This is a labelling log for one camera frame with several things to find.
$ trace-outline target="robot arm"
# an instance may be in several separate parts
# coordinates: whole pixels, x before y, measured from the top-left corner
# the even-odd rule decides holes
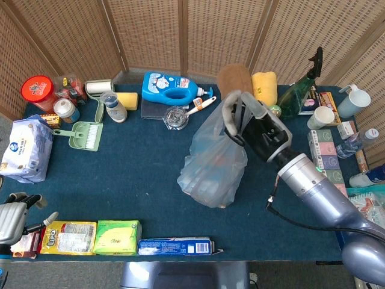
[[[357,208],[317,171],[305,154],[299,154],[290,148],[290,131],[263,103],[256,101],[247,92],[234,92],[229,96],[231,98],[225,98],[222,110],[227,135],[239,145],[247,143],[264,161],[276,163],[279,177],[324,226],[336,231],[339,228],[352,229],[352,232],[343,233],[343,264],[354,276],[385,286],[385,243],[379,240],[385,239],[385,229],[366,220]],[[239,98],[254,115],[241,135],[238,134],[231,117],[232,107]]]
[[[26,227],[28,210],[33,205],[43,208],[46,206],[46,201],[39,194],[27,196],[25,193],[14,193],[0,205],[0,289],[7,281],[8,266],[12,256],[11,246],[16,244],[22,235],[48,226],[58,216],[58,213],[54,212],[43,223]]]

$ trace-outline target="yellow sponge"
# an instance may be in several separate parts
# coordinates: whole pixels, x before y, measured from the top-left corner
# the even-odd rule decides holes
[[[275,72],[257,72],[251,77],[253,95],[267,106],[277,103],[277,75]]]
[[[117,92],[118,100],[127,110],[138,109],[138,93],[136,92]]]

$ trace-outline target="red container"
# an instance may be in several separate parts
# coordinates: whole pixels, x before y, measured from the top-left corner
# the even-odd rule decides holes
[[[44,75],[28,78],[21,89],[22,97],[46,113],[54,112],[54,103],[58,100],[54,93],[53,82]]]

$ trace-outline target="gray floor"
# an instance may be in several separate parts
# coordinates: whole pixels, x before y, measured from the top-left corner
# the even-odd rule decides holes
[[[13,263],[5,289],[115,289],[121,262]],[[251,262],[260,289],[354,289],[353,277],[341,265],[310,262]]]

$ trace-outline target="green bottle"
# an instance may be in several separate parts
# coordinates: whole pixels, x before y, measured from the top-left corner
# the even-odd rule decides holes
[[[321,75],[322,47],[319,47],[316,55],[309,60],[314,61],[314,67],[311,68],[298,82],[290,86],[278,100],[278,105],[282,110],[282,119],[295,117],[301,111],[303,104],[310,93],[311,86],[315,85],[315,78]]]

